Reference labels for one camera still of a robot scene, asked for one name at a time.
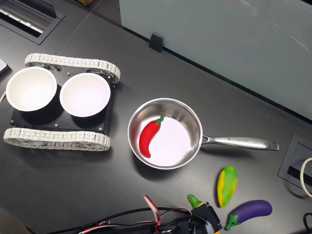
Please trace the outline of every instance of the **toy bell pepper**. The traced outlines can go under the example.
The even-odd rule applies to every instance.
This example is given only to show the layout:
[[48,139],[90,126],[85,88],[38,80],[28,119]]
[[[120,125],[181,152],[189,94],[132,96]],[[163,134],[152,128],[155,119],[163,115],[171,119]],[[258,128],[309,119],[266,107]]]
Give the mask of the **toy bell pepper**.
[[220,173],[217,194],[220,207],[225,207],[231,200],[237,184],[236,170],[232,166],[226,166]]

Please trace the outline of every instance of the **toy chili pepper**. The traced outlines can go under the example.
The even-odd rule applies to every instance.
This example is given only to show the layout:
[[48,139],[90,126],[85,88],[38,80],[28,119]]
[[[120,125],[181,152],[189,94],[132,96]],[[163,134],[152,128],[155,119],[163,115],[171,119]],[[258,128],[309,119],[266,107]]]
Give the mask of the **toy chili pepper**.
[[140,140],[138,142],[140,152],[145,156],[150,158],[151,154],[149,151],[149,146],[151,143],[152,138],[155,136],[155,134],[160,129],[160,124],[163,121],[165,116],[160,116],[159,119],[153,120],[149,122],[143,129],[140,135]]

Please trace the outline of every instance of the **saucepan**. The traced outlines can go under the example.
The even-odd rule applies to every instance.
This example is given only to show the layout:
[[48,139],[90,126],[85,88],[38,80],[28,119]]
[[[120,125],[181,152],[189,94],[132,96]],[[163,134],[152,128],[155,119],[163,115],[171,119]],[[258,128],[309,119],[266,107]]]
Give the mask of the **saucepan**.
[[[139,138],[151,121],[165,118],[149,144],[150,158],[139,149]],[[189,163],[201,145],[222,144],[254,150],[278,150],[278,143],[251,137],[204,136],[199,118],[181,101],[159,98],[141,105],[132,115],[128,126],[128,140],[134,154],[150,167],[170,170]]]

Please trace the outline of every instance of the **dark gray table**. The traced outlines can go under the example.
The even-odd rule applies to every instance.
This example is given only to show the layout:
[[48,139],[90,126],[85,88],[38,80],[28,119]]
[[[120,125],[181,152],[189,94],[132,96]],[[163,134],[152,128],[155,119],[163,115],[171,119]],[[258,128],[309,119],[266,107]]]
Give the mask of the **dark gray table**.
[[[0,26],[0,57],[13,68],[0,78],[0,92],[29,53],[108,60],[121,70],[109,135],[112,147],[104,153],[31,150],[0,141],[0,206],[43,233],[146,207],[144,195],[158,206],[190,207],[186,196],[192,193],[215,207],[223,226],[236,206],[264,199],[272,204],[272,215],[233,227],[231,233],[301,233],[302,215],[311,212],[312,200],[300,198],[303,191],[277,173],[292,134],[312,141],[311,125],[170,54],[151,50],[146,42],[104,19],[105,1],[91,14],[71,1],[54,2],[63,4],[59,11],[66,18],[41,46]],[[163,97],[188,104],[209,136],[264,138],[278,142],[280,150],[207,145],[185,167],[151,170],[132,153],[127,127],[137,107]],[[7,101],[0,105],[0,133],[10,127],[13,108],[7,111],[8,107]],[[226,165],[236,167],[238,184],[229,205],[218,209],[216,180]],[[122,221],[140,218],[153,215],[133,215]]]

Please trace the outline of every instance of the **toy eggplant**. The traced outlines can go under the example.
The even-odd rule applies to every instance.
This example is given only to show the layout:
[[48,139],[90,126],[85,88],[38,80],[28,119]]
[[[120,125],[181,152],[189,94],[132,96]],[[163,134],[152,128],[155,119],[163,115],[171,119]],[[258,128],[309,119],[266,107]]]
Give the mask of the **toy eggplant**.
[[217,193],[220,207],[225,207],[231,200],[237,184],[235,167],[226,166],[220,173]]
[[225,229],[228,231],[232,226],[239,225],[248,219],[270,215],[272,210],[271,204],[264,200],[246,202],[231,212]]

